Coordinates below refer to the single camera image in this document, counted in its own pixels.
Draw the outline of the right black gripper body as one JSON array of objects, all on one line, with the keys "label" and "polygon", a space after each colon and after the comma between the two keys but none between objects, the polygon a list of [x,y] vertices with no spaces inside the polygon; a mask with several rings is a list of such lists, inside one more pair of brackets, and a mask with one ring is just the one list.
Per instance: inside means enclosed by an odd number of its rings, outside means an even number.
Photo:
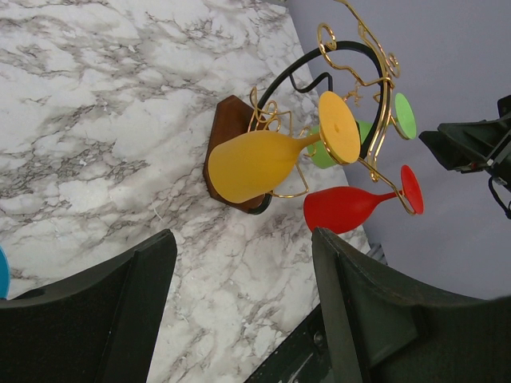
[{"label": "right black gripper body", "polygon": [[510,95],[497,101],[499,118],[490,120],[489,153],[485,156],[493,174],[502,180],[510,179]]}]

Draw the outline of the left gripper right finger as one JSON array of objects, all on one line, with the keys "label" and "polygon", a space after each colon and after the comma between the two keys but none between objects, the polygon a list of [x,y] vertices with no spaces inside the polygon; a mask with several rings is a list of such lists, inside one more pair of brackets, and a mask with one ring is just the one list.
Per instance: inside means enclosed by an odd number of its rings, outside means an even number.
[{"label": "left gripper right finger", "polygon": [[335,381],[509,381],[509,298],[427,285],[324,228],[312,255]]}]

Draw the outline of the yellow plastic wine glass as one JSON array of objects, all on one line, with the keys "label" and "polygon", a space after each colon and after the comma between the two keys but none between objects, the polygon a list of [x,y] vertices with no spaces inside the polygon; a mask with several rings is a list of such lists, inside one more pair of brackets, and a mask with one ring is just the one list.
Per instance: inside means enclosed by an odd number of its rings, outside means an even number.
[{"label": "yellow plastic wine glass", "polygon": [[291,173],[300,153],[322,143],[341,164],[352,164],[361,150],[355,118],[332,91],[319,98],[319,131],[294,138],[271,130],[246,132],[217,145],[208,159],[215,191],[230,203],[244,203],[272,192]]}]

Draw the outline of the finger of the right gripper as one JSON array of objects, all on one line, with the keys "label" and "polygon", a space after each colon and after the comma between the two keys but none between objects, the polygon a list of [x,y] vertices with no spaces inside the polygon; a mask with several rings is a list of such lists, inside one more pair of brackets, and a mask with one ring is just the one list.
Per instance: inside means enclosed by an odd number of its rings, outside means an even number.
[{"label": "finger of the right gripper", "polygon": [[419,139],[448,171],[492,172],[485,157],[490,149],[488,122],[442,123],[435,131],[421,132]]}]

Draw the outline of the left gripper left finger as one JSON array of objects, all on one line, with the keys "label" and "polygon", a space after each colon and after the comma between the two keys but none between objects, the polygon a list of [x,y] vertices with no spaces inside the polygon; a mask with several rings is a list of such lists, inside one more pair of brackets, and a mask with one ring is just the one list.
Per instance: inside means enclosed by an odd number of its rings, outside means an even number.
[{"label": "left gripper left finger", "polygon": [[176,264],[165,229],[60,281],[1,301],[3,382],[145,382]]}]

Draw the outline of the blue plastic wine glass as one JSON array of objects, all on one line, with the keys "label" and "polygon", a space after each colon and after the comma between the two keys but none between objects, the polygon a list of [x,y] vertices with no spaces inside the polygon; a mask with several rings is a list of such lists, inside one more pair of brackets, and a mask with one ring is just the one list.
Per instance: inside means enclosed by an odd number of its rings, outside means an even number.
[{"label": "blue plastic wine glass", "polygon": [[10,289],[10,267],[4,250],[0,247],[0,298],[7,299]]}]

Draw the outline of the green plastic wine glass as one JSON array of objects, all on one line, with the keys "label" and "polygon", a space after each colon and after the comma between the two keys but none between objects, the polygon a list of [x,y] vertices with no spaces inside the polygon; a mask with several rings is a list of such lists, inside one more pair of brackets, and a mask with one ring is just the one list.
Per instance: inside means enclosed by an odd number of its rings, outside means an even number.
[{"label": "green plastic wine glass", "polygon": [[[403,93],[397,93],[394,97],[396,116],[390,117],[398,134],[404,140],[412,140],[417,136],[417,125],[410,102]],[[332,148],[328,148],[322,140],[307,146],[307,156],[312,158],[313,163],[319,168],[329,168],[335,164],[353,164],[360,157],[361,144],[367,141],[371,124],[348,118],[352,122],[347,131],[342,130],[342,137],[348,138],[347,144],[342,146],[342,155],[334,154]]]}]

